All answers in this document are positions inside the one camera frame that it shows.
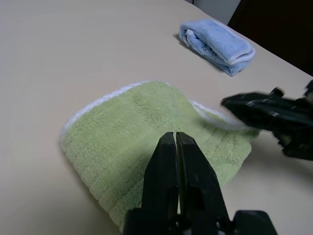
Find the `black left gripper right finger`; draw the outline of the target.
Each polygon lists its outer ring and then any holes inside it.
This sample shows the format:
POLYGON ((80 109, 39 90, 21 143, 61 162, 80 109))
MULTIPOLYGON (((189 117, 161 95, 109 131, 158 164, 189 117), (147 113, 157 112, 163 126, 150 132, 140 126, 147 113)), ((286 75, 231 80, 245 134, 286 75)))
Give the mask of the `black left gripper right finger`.
POLYGON ((217 175, 194 138, 184 132, 176 134, 180 173, 180 199, 183 215, 195 220, 203 212, 212 218, 228 220, 217 175))

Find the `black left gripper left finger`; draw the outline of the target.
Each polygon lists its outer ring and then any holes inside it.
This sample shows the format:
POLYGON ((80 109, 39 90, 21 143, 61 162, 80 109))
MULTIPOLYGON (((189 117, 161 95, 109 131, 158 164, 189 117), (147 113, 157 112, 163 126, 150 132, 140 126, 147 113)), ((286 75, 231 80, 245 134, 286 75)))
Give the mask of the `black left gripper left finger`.
POLYGON ((176 215, 179 200, 177 150, 172 132, 159 139, 144 174, 141 207, 176 215))

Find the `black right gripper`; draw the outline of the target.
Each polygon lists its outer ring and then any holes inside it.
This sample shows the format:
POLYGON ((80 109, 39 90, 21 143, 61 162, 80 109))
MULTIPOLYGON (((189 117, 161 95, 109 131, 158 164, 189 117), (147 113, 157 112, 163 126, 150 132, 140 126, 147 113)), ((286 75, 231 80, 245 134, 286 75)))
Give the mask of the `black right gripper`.
POLYGON ((221 105, 244 124, 268 130, 278 139, 285 156, 313 160, 313 82, 301 98, 284 98, 278 87, 270 93, 239 93, 225 97, 221 105), (268 99, 270 102, 250 102, 268 99))

